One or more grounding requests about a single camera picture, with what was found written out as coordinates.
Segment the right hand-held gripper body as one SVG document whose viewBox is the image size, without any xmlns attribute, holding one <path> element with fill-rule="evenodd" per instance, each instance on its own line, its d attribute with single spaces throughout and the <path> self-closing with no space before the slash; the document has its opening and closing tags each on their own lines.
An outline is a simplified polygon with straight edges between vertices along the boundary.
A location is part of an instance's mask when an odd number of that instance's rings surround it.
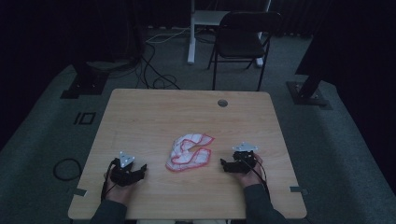
<svg viewBox="0 0 396 224">
<path fill-rule="evenodd" d="M 242 142 L 237 146 L 233 147 L 233 159 L 234 159 L 234 173 L 247 174 L 255 165 L 256 159 L 254 152 L 258 149 L 257 146 L 251 145 L 247 142 Z"/>
</svg>

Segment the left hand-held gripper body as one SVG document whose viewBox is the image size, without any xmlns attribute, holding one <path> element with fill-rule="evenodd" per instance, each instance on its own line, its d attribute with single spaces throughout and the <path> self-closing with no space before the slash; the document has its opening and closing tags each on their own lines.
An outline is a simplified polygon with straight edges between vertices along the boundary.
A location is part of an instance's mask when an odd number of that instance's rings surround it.
<svg viewBox="0 0 396 224">
<path fill-rule="evenodd" d="M 130 186 L 138 181 L 138 172 L 133 172 L 134 157 L 121 151 L 110 163 L 110 179 L 121 187 Z"/>
</svg>

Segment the white cloth with red border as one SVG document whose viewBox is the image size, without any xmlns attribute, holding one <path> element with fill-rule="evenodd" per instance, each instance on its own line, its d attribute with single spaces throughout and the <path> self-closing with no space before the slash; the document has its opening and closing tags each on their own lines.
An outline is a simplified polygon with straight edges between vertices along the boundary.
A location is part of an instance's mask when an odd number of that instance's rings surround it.
<svg viewBox="0 0 396 224">
<path fill-rule="evenodd" d="M 176 139 L 165 167 L 171 172 L 183 172 L 203 167 L 209 163 L 214 141 L 205 133 L 188 133 Z"/>
</svg>

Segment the person's left hand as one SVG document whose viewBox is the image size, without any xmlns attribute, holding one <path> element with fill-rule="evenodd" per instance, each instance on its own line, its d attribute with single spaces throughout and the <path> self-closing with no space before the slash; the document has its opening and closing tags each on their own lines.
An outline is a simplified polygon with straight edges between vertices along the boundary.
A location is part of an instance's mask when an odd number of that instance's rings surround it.
<svg viewBox="0 0 396 224">
<path fill-rule="evenodd" d="M 110 174 L 110 171 L 104 173 L 104 178 L 106 179 L 104 199 L 128 206 L 136 189 L 136 184 L 121 187 L 110 179 Z"/>
</svg>

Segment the person's right hand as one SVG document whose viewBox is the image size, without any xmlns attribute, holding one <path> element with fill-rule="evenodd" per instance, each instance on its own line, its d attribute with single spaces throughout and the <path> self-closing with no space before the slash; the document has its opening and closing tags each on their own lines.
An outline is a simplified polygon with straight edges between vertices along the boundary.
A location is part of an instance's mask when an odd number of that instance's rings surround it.
<svg viewBox="0 0 396 224">
<path fill-rule="evenodd" d="M 255 154 L 254 157 L 256 159 L 256 165 L 252 171 L 247 174 L 233 175 L 243 188 L 262 183 L 262 158 L 257 154 Z"/>
</svg>

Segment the black stand base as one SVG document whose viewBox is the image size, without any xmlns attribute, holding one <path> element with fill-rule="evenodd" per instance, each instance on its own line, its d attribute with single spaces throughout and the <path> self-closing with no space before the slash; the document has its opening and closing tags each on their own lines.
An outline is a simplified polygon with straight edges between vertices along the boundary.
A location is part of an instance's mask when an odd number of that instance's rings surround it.
<svg viewBox="0 0 396 224">
<path fill-rule="evenodd" d="M 287 81 L 292 101 L 296 105 L 312 105 L 322 110 L 332 110 L 330 101 L 319 90 L 320 81 L 321 77 L 318 76 L 308 76 L 305 82 Z"/>
<path fill-rule="evenodd" d="M 80 95 L 101 95 L 109 73 L 89 66 L 85 62 L 73 63 L 77 75 L 61 99 L 77 99 Z"/>
</svg>

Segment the round grey stand base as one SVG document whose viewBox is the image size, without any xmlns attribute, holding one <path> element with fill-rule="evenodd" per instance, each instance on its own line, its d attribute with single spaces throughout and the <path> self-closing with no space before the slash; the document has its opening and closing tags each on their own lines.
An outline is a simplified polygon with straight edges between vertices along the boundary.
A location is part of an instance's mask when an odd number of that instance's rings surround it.
<svg viewBox="0 0 396 224">
<path fill-rule="evenodd" d="M 88 62 L 88 66 L 90 66 L 95 71 L 106 72 L 106 73 L 118 73 L 118 72 L 126 72 L 134 69 L 138 61 L 134 60 L 121 60 L 111 62 Z"/>
</svg>

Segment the black folding chair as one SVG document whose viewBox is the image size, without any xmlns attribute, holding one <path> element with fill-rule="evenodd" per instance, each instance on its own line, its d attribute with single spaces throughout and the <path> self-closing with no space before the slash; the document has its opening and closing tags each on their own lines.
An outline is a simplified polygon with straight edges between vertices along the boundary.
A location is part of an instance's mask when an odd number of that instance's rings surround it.
<svg viewBox="0 0 396 224">
<path fill-rule="evenodd" d="M 282 23 L 278 12 L 232 11 L 220 21 L 207 68 L 214 65 L 212 90 L 216 88 L 219 63 L 247 63 L 262 59 L 257 91 L 260 90 L 272 36 Z"/>
</svg>

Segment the white desk frame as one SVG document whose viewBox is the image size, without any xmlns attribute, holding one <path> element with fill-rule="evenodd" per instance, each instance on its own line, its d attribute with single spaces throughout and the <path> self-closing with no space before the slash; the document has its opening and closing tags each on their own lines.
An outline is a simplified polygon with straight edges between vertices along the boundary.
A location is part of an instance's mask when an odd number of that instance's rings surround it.
<svg viewBox="0 0 396 224">
<path fill-rule="evenodd" d="M 196 25 L 209 25 L 218 26 L 221 19 L 227 14 L 227 11 L 222 10 L 197 10 L 195 8 L 195 1 L 191 1 L 191 13 L 190 13 L 190 40 L 187 63 L 195 63 L 195 26 Z"/>
</svg>

